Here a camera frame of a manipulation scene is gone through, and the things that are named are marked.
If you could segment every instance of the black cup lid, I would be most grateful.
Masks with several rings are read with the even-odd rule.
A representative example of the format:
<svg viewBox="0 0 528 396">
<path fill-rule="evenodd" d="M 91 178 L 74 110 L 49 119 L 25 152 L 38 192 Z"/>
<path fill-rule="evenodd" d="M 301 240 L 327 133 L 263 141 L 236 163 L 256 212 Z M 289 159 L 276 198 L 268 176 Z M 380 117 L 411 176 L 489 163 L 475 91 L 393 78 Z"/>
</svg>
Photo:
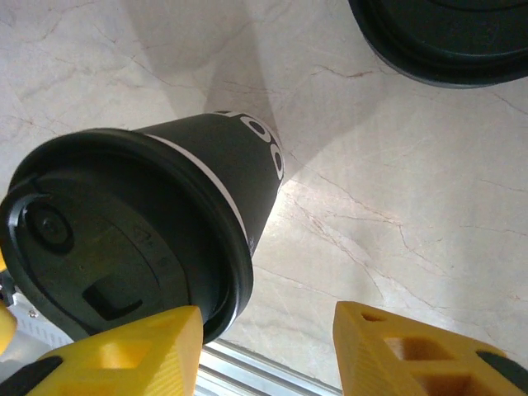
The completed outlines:
<svg viewBox="0 0 528 396">
<path fill-rule="evenodd" d="M 194 304 L 208 342 L 247 303 L 248 252 L 249 265 L 231 258 L 236 249 L 225 243 L 236 233 L 219 233 L 221 221 L 210 222 L 186 181 L 156 163 L 164 149 L 126 131 L 72 134 L 38 148 L 13 177 L 0 206 L 7 268 L 28 300 L 73 339 Z M 186 162 L 175 166 L 192 170 Z M 204 183 L 221 212 L 221 195 Z"/>
<path fill-rule="evenodd" d="M 479 87 L 528 75 L 526 0 L 349 0 L 374 51 L 418 81 Z"/>
</svg>

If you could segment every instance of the white marble countertop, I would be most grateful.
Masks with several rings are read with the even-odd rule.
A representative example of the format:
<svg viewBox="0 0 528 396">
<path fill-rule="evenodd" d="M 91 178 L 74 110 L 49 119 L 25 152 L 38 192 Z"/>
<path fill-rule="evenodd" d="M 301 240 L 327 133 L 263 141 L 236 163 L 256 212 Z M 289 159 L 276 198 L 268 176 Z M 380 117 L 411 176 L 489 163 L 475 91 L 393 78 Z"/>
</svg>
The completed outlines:
<svg viewBox="0 0 528 396">
<path fill-rule="evenodd" d="M 287 175 L 225 338 L 338 385 L 349 299 L 527 365 L 528 80 L 428 87 L 379 61 L 346 0 L 5 0 L 0 190 L 38 144 L 212 110 L 278 130 Z"/>
</svg>

